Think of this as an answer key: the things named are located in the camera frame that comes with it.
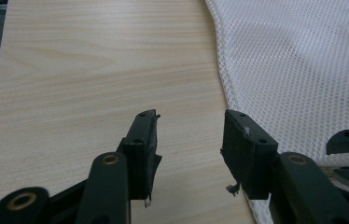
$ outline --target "light wood grain surface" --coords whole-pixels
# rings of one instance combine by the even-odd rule
[[[11,0],[0,51],[0,199],[85,179],[157,109],[153,202],[133,223],[253,223],[219,154],[226,101],[203,0]]]

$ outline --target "round hole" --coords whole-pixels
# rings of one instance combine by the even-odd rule
[[[7,205],[7,209],[10,211],[19,211],[29,206],[30,204],[32,204],[36,198],[37,198],[37,195],[33,192],[25,192],[25,193],[19,194],[15,198],[13,198],[11,201],[9,201]]]
[[[108,155],[103,157],[102,162],[105,165],[112,165],[119,161],[119,157],[116,155]]]
[[[297,165],[304,165],[306,164],[306,160],[298,155],[290,155],[288,156],[288,158],[290,159],[291,162],[297,164]]]

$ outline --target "white mesh fabric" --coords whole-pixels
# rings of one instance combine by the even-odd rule
[[[349,129],[348,0],[206,0],[215,20],[218,65],[230,109],[277,142],[322,166],[326,142]],[[259,223],[267,202],[250,202]]]

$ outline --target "black mechanism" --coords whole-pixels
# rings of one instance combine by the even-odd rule
[[[0,201],[0,224],[131,223],[130,200],[151,200],[161,162],[158,117],[155,110],[137,115],[117,152],[96,157],[87,180],[51,198],[43,188],[8,194]]]
[[[347,132],[330,139],[328,152],[349,152]],[[237,182],[227,190],[235,194],[242,185],[250,200],[266,200],[270,193],[274,223],[349,223],[349,192],[334,187],[310,158],[279,154],[277,147],[246,114],[227,110],[221,154]]]

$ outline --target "wooden table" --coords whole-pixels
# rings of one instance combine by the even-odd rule
[[[153,202],[133,223],[253,223],[219,149],[226,100],[203,0],[12,0],[0,52],[0,199],[85,179],[157,109]]]

